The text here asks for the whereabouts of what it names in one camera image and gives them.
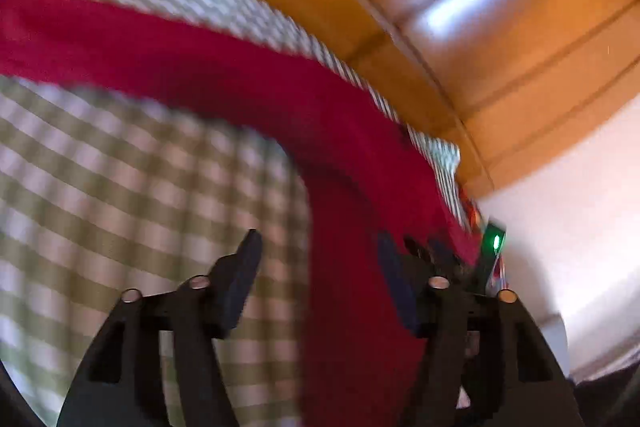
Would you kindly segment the dark red garment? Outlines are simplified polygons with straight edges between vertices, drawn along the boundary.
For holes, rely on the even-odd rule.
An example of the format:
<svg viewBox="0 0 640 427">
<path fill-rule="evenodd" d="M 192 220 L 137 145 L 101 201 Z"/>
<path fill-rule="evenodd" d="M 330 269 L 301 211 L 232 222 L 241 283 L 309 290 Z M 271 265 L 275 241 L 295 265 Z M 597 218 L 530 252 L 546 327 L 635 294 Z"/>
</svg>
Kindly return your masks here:
<svg viewBox="0 0 640 427">
<path fill-rule="evenodd" d="M 424 344 L 400 324 L 376 236 L 438 239 L 468 263 L 480 243 L 368 92 L 310 58 L 93 0 L 1 0 L 1 69 L 152 98 L 277 140 L 311 207 L 303 422 L 398 423 Z"/>
</svg>

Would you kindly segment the multicolour plaid pillow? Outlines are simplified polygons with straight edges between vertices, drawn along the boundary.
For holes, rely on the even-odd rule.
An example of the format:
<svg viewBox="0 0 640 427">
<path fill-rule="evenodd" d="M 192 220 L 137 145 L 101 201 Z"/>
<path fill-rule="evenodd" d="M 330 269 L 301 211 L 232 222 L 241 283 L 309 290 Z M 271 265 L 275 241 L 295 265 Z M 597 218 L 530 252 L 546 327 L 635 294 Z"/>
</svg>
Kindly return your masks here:
<svg viewBox="0 0 640 427">
<path fill-rule="evenodd" d="M 474 202 L 474 200 L 468 194 L 466 194 L 462 187 L 459 187 L 459 195 L 465 218 L 469 223 L 471 234 L 478 243 L 478 256 L 474 265 L 463 263 L 463 265 L 461 265 L 460 267 L 459 273 L 462 276 L 462 281 L 466 284 L 468 291 L 472 291 L 472 293 L 475 294 L 480 294 L 476 289 L 475 270 L 478 257 L 480 257 L 480 240 L 482 239 L 486 222 L 492 219 L 486 219 L 482 215 L 482 213 L 480 212 L 480 208 L 478 208 L 477 206 L 477 203 Z"/>
</svg>

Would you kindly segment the green checked bedspread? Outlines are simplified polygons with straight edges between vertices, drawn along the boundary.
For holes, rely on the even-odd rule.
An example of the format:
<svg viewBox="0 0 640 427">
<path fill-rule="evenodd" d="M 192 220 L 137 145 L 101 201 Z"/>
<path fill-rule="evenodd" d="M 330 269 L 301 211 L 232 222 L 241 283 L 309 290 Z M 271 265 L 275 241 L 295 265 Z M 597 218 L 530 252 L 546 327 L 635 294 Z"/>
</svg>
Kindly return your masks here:
<svg viewBox="0 0 640 427">
<path fill-rule="evenodd" d="M 180 17 L 360 77 L 262 0 L 108 0 Z M 233 251 L 265 254 L 218 346 L 244 426 L 297 426 L 310 209 L 282 147 L 257 132 L 89 88 L 1 80 L 1 358 L 47 425 L 120 293 L 170 291 Z"/>
</svg>

